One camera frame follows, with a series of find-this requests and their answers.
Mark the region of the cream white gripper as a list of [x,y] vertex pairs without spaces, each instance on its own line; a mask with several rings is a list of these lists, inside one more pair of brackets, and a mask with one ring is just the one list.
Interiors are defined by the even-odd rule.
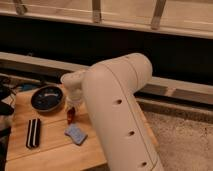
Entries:
[[66,73],[60,78],[61,83],[66,89],[66,101],[70,108],[78,107],[82,104],[82,81],[85,73],[85,70],[78,70],[72,73]]

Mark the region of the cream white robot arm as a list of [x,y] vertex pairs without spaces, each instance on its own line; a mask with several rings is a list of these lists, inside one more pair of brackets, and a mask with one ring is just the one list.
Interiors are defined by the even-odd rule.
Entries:
[[110,171],[164,171],[134,97],[151,78],[152,64],[141,53],[61,77],[68,103],[85,103]]

